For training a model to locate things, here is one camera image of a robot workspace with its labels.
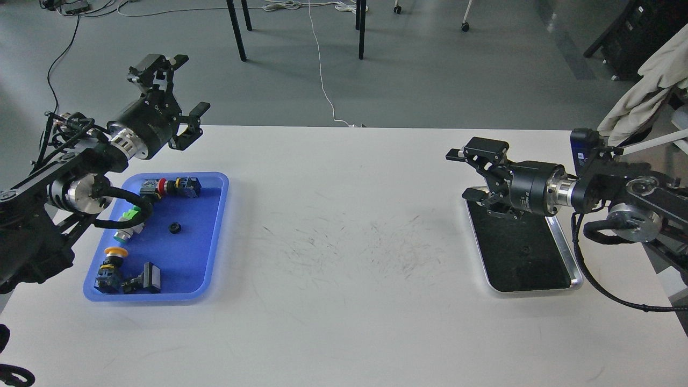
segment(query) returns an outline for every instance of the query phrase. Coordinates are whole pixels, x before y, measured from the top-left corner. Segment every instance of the black cable on floor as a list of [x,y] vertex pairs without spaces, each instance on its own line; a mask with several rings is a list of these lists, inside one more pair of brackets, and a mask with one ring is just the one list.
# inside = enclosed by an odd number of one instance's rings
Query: black cable on floor
[[57,113],[57,109],[60,107],[60,103],[57,100],[57,94],[55,94],[55,89],[52,87],[52,83],[50,83],[50,73],[52,72],[52,68],[55,66],[55,63],[57,63],[61,58],[67,54],[67,51],[69,51],[70,48],[72,48],[72,45],[74,44],[74,38],[76,38],[76,31],[79,29],[79,22],[81,21],[81,15],[77,15],[76,18],[76,27],[74,27],[74,33],[72,35],[72,40],[69,41],[69,45],[67,45],[67,48],[65,48],[64,51],[62,51],[62,54],[55,58],[54,61],[52,61],[52,64],[50,65],[50,68],[47,70],[47,85],[50,86],[50,91],[52,92],[53,98],[55,98],[55,109],[52,111],[53,113]]

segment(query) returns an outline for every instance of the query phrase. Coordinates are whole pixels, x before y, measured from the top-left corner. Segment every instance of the table leg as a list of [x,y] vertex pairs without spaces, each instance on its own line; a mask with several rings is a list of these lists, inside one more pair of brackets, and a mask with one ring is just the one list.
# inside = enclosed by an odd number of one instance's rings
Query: table leg
[[248,4],[246,4],[246,0],[241,0],[241,8],[244,9],[244,21],[246,21],[246,29],[253,31],[253,27],[251,26],[251,16],[248,14]]
[[361,0],[356,0],[356,31],[361,28]]
[[360,12],[361,12],[361,32],[358,36],[358,58],[363,59],[363,47],[365,46],[365,4],[367,0],[359,0],[361,2]]
[[237,20],[237,11],[234,9],[234,1],[227,0],[227,9],[229,10],[229,18],[232,19],[232,29],[234,29],[234,38],[237,39],[237,48],[239,49],[239,57],[242,62],[246,62],[246,51],[244,51],[244,41],[241,39],[241,31],[239,31],[239,22]]

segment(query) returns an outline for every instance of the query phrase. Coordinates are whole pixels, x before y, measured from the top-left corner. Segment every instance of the gray concrete floor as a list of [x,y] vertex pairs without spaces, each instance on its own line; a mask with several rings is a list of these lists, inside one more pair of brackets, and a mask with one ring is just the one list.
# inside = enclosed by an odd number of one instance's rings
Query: gray concrete floor
[[[461,32],[467,3],[401,0],[397,15],[392,0],[369,1],[363,61],[354,15],[313,9],[337,118],[369,127],[596,127],[631,86],[610,80],[600,54],[582,58],[624,1],[478,0],[471,30]],[[223,5],[141,0],[122,11]],[[211,103],[206,124],[340,126],[320,89],[308,11],[251,10],[251,18],[254,30],[242,27],[247,63],[239,60],[226,10],[82,18],[74,47],[52,76],[60,112],[106,123],[138,97],[125,79],[129,66],[148,53],[187,54],[175,94],[185,112]],[[241,13],[239,21],[243,26]],[[0,2],[0,187],[25,177],[37,154],[43,112],[54,106],[45,75],[75,25],[76,18],[42,10],[35,0]],[[641,158],[662,164],[667,152],[669,168],[685,163],[670,147]]]

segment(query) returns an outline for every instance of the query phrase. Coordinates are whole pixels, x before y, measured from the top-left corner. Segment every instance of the white table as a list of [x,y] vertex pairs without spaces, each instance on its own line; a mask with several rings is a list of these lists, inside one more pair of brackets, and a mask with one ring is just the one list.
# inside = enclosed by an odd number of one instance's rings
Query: white table
[[[460,200],[483,180],[444,155],[483,136],[508,141],[511,160],[573,171],[568,135],[205,127],[188,150],[109,177],[229,176],[206,294],[86,300],[101,233],[90,229],[73,268],[14,292],[1,361],[33,371],[36,386],[686,386],[688,340],[673,313],[626,308],[588,283],[522,298],[486,285]],[[639,245],[583,251],[613,293],[667,304]]]

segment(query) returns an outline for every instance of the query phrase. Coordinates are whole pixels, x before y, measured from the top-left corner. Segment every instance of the silver cylinder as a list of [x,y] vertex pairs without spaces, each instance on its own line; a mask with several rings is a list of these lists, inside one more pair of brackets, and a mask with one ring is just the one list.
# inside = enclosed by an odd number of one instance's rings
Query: silver cylinder
[[616,235],[632,242],[654,240],[662,229],[662,217],[657,213],[625,203],[613,206],[607,215],[607,219],[610,218],[620,218],[635,226],[633,229],[613,230]]
[[570,179],[563,168],[556,169],[549,180],[547,180],[546,202],[548,208],[554,209],[556,206],[573,207],[572,197],[576,183],[577,180]]
[[148,148],[143,141],[128,127],[123,127],[117,123],[111,124],[108,129],[113,131],[110,145],[122,151],[127,156],[127,160],[131,158],[146,158],[148,155]]
[[50,198],[55,207],[82,213],[101,213],[112,198],[93,198],[91,192],[95,174],[87,174],[79,179],[63,182],[56,180],[50,185]]

